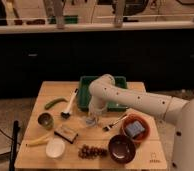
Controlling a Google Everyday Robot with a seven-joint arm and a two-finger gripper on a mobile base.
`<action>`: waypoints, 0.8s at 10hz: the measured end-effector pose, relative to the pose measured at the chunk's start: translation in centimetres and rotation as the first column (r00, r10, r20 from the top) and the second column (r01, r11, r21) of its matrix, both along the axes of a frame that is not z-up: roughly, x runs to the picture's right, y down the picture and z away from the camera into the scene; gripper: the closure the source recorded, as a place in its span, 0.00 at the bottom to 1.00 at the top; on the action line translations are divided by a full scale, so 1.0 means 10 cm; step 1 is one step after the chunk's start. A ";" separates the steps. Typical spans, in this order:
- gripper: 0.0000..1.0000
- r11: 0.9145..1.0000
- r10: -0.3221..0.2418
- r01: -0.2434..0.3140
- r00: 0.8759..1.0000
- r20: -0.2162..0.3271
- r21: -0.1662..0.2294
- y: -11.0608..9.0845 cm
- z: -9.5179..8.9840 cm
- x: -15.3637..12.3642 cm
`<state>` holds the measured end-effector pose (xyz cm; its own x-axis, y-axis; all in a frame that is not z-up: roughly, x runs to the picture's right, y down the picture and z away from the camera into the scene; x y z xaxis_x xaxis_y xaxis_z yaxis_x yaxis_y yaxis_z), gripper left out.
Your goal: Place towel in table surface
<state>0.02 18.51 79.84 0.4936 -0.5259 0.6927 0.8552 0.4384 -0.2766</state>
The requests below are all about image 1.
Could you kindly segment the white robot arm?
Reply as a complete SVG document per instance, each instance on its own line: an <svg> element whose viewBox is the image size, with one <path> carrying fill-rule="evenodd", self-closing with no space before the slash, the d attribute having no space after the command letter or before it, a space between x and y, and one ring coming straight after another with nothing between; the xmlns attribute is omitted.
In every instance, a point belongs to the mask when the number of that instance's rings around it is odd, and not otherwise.
<svg viewBox="0 0 194 171"><path fill-rule="evenodd" d="M171 171L194 171L194 99L119 88L110 74L92 81L89 92L89 111L93 115L103 113L108 102L116 102L174 125Z"/></svg>

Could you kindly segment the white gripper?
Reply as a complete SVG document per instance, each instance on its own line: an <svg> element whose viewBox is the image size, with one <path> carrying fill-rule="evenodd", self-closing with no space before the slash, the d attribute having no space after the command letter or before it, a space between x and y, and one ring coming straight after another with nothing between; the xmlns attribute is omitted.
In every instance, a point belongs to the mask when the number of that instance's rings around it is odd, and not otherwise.
<svg viewBox="0 0 194 171"><path fill-rule="evenodd" d="M91 120L97 121L98 117L106 112L107 103L103 100L92 98L89 103L89 117Z"/></svg>

